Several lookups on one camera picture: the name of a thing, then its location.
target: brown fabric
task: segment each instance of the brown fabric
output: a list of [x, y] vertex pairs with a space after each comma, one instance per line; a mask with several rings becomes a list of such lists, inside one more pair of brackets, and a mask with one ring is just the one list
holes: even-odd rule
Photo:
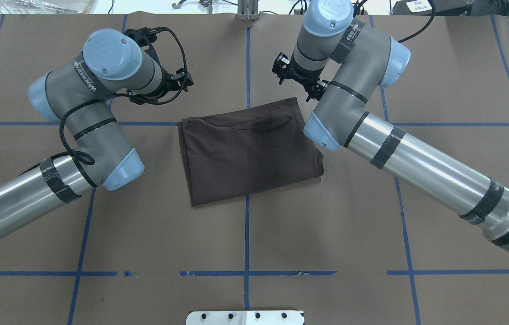
[[184, 119], [180, 151], [192, 206], [290, 185], [323, 173], [296, 98]]

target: label sticker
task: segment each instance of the label sticker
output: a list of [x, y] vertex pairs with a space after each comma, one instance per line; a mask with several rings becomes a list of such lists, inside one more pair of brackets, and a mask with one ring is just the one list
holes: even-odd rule
[[411, 12], [426, 12], [427, 10], [431, 10], [431, 6], [427, 0], [415, 0], [411, 2], [407, 2], [407, 7]]

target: metal bracket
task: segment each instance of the metal bracket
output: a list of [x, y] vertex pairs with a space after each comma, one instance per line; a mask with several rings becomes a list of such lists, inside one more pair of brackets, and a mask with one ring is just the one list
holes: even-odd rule
[[304, 325], [303, 311], [191, 312], [186, 325]]
[[238, 0], [238, 20], [258, 20], [258, 0]]

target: gray joint housing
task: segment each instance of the gray joint housing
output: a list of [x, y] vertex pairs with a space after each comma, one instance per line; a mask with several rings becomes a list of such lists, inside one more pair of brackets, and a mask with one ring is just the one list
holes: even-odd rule
[[66, 126], [78, 144], [75, 150], [95, 160], [94, 165], [82, 165], [85, 177], [94, 185], [115, 190], [138, 177], [144, 167], [105, 101], [122, 88], [150, 93], [161, 81], [159, 64], [132, 39], [113, 29], [101, 29], [89, 37], [73, 62], [48, 73], [43, 86], [32, 85], [44, 88], [47, 101], [34, 105], [44, 117], [59, 121], [79, 104], [104, 101], [75, 111]]
[[[156, 90], [162, 69], [130, 38], [100, 29], [84, 45], [83, 61], [48, 72], [29, 89], [34, 108], [53, 123], [74, 107], [128, 88], [138, 94]], [[0, 238], [69, 203], [93, 187], [108, 190], [137, 178], [144, 165], [105, 102], [75, 111], [66, 120], [78, 147], [95, 160], [80, 164], [74, 157], [46, 158], [40, 166], [0, 187]]]
[[347, 21], [341, 17], [348, 11], [341, 8], [350, 7], [348, 1], [312, 4], [292, 55], [295, 66], [312, 75], [334, 57], [341, 67], [304, 134], [328, 150], [345, 146], [479, 226], [486, 239], [509, 251], [508, 188], [364, 110], [377, 85], [389, 87], [399, 78], [409, 50], [358, 20], [345, 31], [329, 29], [329, 19], [331, 27]]

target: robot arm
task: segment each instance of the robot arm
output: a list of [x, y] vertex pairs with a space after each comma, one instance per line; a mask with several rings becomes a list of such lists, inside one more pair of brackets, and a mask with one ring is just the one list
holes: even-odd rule
[[34, 108], [50, 122], [61, 122], [62, 138], [66, 125], [78, 148], [64, 143], [68, 152], [44, 159], [0, 187], [0, 238], [97, 185], [112, 191], [143, 173], [136, 149], [106, 102], [126, 88], [124, 96], [133, 102], [168, 103], [171, 100], [156, 100], [192, 86], [185, 59], [176, 75], [160, 66], [151, 46], [160, 31], [169, 29], [129, 29], [124, 34], [114, 29], [95, 31], [71, 63], [31, 85], [29, 99]]
[[[390, 87], [411, 52], [376, 29], [353, 19], [348, 0], [315, 0], [304, 15], [296, 48], [283, 53], [273, 72], [293, 79], [308, 99], [319, 100], [304, 134], [313, 142], [359, 154], [479, 226], [486, 239], [509, 251], [509, 189], [399, 127], [364, 110], [378, 85]], [[319, 76], [333, 59], [341, 67], [331, 82]]]

